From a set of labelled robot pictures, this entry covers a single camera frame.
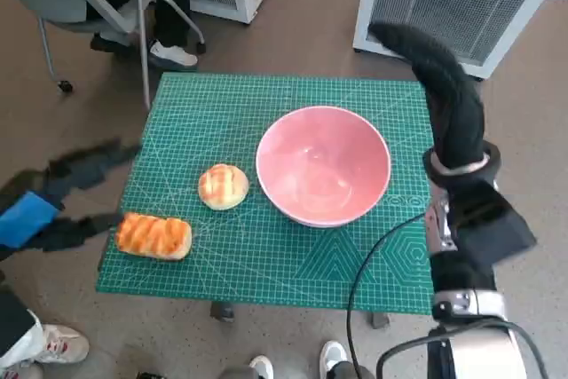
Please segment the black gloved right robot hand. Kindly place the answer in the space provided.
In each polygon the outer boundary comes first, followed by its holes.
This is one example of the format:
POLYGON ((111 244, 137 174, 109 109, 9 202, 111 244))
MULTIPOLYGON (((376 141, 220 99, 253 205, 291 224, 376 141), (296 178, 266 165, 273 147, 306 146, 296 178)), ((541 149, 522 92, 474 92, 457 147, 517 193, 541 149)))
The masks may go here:
POLYGON ((483 103, 454 54, 433 36, 408 25, 375 22, 368 32, 410 64, 425 90, 441 165, 458 170, 483 161, 483 103))

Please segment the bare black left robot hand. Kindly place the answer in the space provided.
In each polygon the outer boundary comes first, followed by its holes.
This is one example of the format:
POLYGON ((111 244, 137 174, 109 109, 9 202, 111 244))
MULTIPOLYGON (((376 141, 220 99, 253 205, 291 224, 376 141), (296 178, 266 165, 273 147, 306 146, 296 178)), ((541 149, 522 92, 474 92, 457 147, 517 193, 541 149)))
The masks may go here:
POLYGON ((132 161, 141 145, 118 138, 79 148, 48 161, 42 170, 25 169, 1 186, 1 258, 27 250, 73 249, 119 225, 120 212, 72 219, 63 217, 72 190, 87 190, 106 180, 115 167, 132 161))

